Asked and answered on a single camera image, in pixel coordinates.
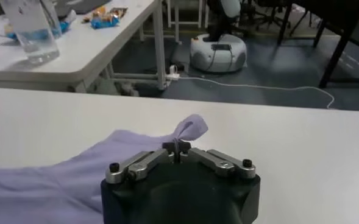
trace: black screw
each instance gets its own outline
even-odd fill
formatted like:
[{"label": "black screw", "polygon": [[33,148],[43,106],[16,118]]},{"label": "black screw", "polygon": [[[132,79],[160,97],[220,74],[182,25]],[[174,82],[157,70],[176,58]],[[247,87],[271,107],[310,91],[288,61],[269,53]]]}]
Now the black screw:
[{"label": "black screw", "polygon": [[251,159],[244,159],[244,160],[243,160],[243,167],[245,167],[245,168],[251,168],[251,167],[252,167],[252,161],[251,161]]},{"label": "black screw", "polygon": [[111,173],[115,173],[119,171],[119,164],[118,163],[111,163],[108,167]]}]

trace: clear plastic cup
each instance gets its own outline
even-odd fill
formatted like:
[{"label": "clear plastic cup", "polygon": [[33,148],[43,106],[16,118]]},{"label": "clear plastic cup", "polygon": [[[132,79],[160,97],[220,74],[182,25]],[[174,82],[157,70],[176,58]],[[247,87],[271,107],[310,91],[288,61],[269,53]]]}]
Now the clear plastic cup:
[{"label": "clear plastic cup", "polygon": [[60,55],[42,0],[0,0],[0,3],[31,63],[46,62]]}]

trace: white tabletop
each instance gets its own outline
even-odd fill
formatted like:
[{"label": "white tabletop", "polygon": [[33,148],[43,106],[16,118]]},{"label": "white tabletop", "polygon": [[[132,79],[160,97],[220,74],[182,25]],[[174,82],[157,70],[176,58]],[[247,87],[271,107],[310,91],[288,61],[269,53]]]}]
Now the white tabletop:
[{"label": "white tabletop", "polygon": [[190,114],[193,145],[250,158],[261,176],[256,224],[359,223],[359,112],[0,89],[0,167],[66,160],[127,129],[171,133]]},{"label": "white tabletop", "polygon": [[[94,30],[89,23],[81,24],[83,15],[77,16],[70,30],[56,41],[60,56],[40,66],[27,62],[27,57],[18,43],[0,37],[0,80],[80,81],[89,75],[103,58],[107,57],[109,61],[113,57],[113,48],[120,48],[125,42],[124,39],[132,35],[128,33],[124,37],[121,34],[129,30],[130,26],[134,26],[135,21],[142,19],[142,14],[150,13],[154,8],[154,0],[112,0],[106,4],[107,10],[113,7],[128,7],[120,25]],[[4,35],[5,24],[7,19],[0,16],[0,35]]]}]

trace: bolt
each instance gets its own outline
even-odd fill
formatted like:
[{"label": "bolt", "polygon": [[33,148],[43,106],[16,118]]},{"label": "bolt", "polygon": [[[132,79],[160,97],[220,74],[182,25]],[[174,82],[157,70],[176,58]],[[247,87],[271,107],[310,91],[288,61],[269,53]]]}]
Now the bolt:
[{"label": "bolt", "polygon": [[252,167],[252,161],[250,159],[244,159],[243,160],[243,167],[251,168]]},{"label": "bolt", "polygon": [[115,173],[119,171],[119,163],[111,163],[108,167],[111,173]]},{"label": "bolt", "polygon": [[223,167],[226,167],[226,166],[228,166],[228,165],[229,165],[229,163],[227,163],[227,162],[223,161],[223,162],[220,162],[220,165],[222,165]]}]

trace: lavender cloth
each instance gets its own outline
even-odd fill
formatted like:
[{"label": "lavender cloth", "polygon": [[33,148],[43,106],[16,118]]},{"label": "lavender cloth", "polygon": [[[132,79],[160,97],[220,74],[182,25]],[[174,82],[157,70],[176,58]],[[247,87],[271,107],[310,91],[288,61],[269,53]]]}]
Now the lavender cloth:
[{"label": "lavender cloth", "polygon": [[207,130],[200,116],[191,115],[171,135],[153,138],[118,130],[53,166],[0,169],[0,224],[102,223],[99,185],[110,163],[175,138],[195,140]]}]

